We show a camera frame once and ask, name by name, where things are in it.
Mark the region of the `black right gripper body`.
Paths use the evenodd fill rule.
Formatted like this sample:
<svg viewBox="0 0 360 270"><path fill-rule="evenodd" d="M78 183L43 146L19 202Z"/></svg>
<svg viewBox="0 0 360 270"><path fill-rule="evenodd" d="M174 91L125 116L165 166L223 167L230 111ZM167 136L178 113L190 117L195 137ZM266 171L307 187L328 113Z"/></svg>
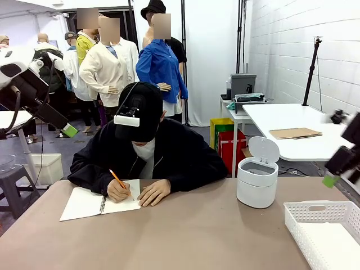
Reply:
<svg viewBox="0 0 360 270"><path fill-rule="evenodd" d="M352 121L348 124L347 128L343 131L342 138L348 142L359 146L360 144L360 113L358 112Z"/></svg>

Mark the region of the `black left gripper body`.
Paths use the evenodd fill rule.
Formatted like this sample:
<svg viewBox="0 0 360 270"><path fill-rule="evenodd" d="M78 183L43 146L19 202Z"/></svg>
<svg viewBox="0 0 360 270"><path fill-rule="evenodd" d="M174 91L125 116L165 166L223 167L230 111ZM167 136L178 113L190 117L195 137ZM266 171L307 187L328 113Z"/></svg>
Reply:
<svg viewBox="0 0 360 270"><path fill-rule="evenodd" d="M25 71L8 82L1 84L1 105L8 110L15 110L16 93L14 86L20 91L20 107L28 112L37 112L43 104L49 85L32 71Z"/></svg>

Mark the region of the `person's right hand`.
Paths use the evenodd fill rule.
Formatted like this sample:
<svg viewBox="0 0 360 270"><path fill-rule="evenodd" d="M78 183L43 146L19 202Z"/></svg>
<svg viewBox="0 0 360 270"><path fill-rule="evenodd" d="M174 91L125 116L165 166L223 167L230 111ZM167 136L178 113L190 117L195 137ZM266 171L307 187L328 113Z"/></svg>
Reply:
<svg viewBox="0 0 360 270"><path fill-rule="evenodd" d="M113 179L107 186L107 195L115 203L119 203L131 196L130 185L124 183L124 187Z"/></svg>

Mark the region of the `person's left hand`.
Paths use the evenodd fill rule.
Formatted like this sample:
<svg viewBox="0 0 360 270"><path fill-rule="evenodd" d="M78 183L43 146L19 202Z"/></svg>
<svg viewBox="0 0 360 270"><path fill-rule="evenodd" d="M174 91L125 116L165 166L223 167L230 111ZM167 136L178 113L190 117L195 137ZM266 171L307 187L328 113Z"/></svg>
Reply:
<svg viewBox="0 0 360 270"><path fill-rule="evenodd" d="M138 197L142 207L155 206L171 192L171 185L167 179L161 179L146 186Z"/></svg>

